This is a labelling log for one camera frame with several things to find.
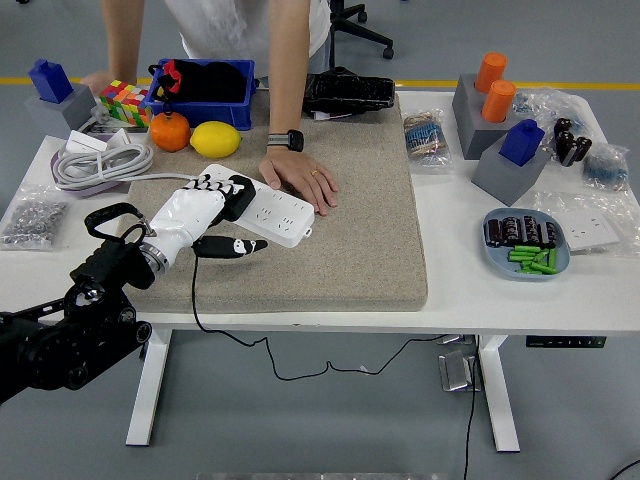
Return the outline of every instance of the blue plate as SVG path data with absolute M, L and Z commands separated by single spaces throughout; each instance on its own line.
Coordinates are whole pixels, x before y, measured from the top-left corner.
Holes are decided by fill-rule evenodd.
M 519 262 L 510 262 L 509 261 L 509 252 L 513 250 L 513 247 L 502 246 L 502 247 L 491 247 L 487 245 L 486 242 L 486 225 L 489 220 L 499 220 L 502 221 L 506 217 L 516 217 L 522 219 L 524 216 L 532 216 L 536 222 L 550 222 L 555 227 L 556 234 L 556 271 L 558 273 L 553 275 L 531 275 L 528 273 L 518 273 L 517 270 L 520 270 L 522 267 Z M 511 278 L 517 278 L 518 280 L 526 280 L 530 282 L 543 282 L 545 280 L 549 280 L 551 278 L 557 277 L 560 273 L 566 270 L 569 265 L 569 246 L 567 245 L 566 240 L 564 239 L 564 234 L 562 233 L 562 228 L 560 225 L 549 215 L 543 212 L 538 212 L 537 210 L 528 210 L 526 208 L 497 208 L 496 210 L 492 210 L 487 213 L 482 221 L 482 242 L 485 246 L 485 250 L 487 252 L 487 256 L 491 260 L 496 268 Z

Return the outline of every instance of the white power strip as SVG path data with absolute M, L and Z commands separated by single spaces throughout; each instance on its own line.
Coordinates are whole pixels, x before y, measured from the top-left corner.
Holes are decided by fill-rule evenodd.
M 569 210 L 553 215 L 572 252 L 618 243 L 620 239 L 596 208 Z
M 241 175 L 215 163 L 202 172 L 203 175 L 207 173 L 214 181 Z M 311 224 L 315 219 L 313 205 L 288 193 L 273 190 L 253 178 L 250 180 L 256 189 L 256 197 L 233 223 L 288 248 L 295 247 L 300 240 L 311 235 Z

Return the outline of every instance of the robotic hand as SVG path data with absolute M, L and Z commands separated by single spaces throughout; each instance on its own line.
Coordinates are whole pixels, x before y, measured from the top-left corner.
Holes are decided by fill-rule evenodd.
M 239 175 L 210 182 L 208 175 L 177 190 L 150 223 L 132 205 L 119 203 L 85 219 L 102 245 L 70 276 L 63 299 L 16 313 L 0 313 L 0 403 L 27 387 L 77 390 L 115 365 L 151 336 L 151 325 L 136 320 L 123 292 L 129 284 L 145 290 L 174 264 L 182 248 L 198 246 L 202 256 L 237 258 L 267 246 L 264 240 L 203 237 L 222 219 L 237 220 L 255 197 L 251 180 Z M 133 214 L 140 220 L 122 236 L 97 230 Z M 134 241 L 133 232 L 140 231 Z M 64 311 L 54 325 L 39 320 Z

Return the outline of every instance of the table leg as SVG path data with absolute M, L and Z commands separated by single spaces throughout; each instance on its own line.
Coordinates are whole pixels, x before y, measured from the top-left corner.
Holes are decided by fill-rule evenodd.
M 498 348 L 506 339 L 507 335 L 480 335 L 478 336 L 478 352 L 496 450 L 499 452 L 519 452 L 520 444 L 498 352 Z
M 136 403 L 133 406 L 127 445 L 148 446 L 156 413 L 158 395 L 162 386 L 164 365 L 169 352 L 171 329 L 153 327 L 142 367 Z

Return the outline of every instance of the white table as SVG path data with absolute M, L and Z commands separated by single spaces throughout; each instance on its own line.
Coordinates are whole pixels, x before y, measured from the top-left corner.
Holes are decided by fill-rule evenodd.
M 499 346 L 508 335 L 640 333 L 640 300 L 635 295 L 640 262 L 578 256 L 572 258 L 562 275 L 536 283 L 512 281 L 499 274 L 483 252 L 481 225 L 486 213 L 504 205 L 470 182 L 477 162 L 462 158 L 451 109 L 452 94 L 406 91 L 399 96 L 403 111 L 438 108 L 444 112 L 443 129 L 455 160 L 455 172 L 449 175 L 412 174 L 429 283 L 429 298 L 422 310 L 202 315 L 201 321 L 209 328 L 233 330 L 478 335 L 496 448 L 519 451 Z M 592 116 L 588 106 L 585 109 Z M 61 144 L 61 140 L 45 138 L 25 182 L 52 184 L 47 166 Z M 553 175 L 543 172 L 534 189 L 553 191 L 558 188 L 555 181 Z M 13 272 L 0 293 L 2 310 L 17 311 L 61 298 L 71 286 L 69 272 L 100 243 L 86 233 L 84 217 L 123 200 L 126 193 L 121 191 L 75 203 L 60 237 L 63 248 L 59 251 L 0 251 L 0 266 Z M 339 215 L 339 208 L 333 214 Z M 187 313 L 138 312 L 138 318 L 151 322 L 154 333 L 127 445 L 149 443 L 172 330 L 197 328 L 193 316 Z

